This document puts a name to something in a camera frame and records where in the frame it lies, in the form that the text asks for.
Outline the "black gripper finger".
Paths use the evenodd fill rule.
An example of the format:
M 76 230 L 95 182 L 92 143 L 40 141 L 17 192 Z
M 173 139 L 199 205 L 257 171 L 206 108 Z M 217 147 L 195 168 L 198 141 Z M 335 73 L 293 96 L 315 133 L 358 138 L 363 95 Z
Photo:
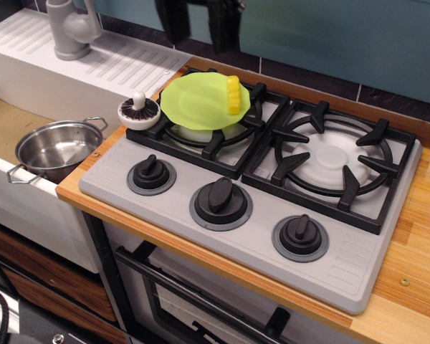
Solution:
M 189 38 L 191 28 L 186 1 L 155 0 L 155 5 L 161 25 L 171 44 L 178 44 Z
M 209 12 L 209 30 L 215 54 L 233 49 L 239 41 L 239 25 L 244 1 L 211 0 L 206 2 Z

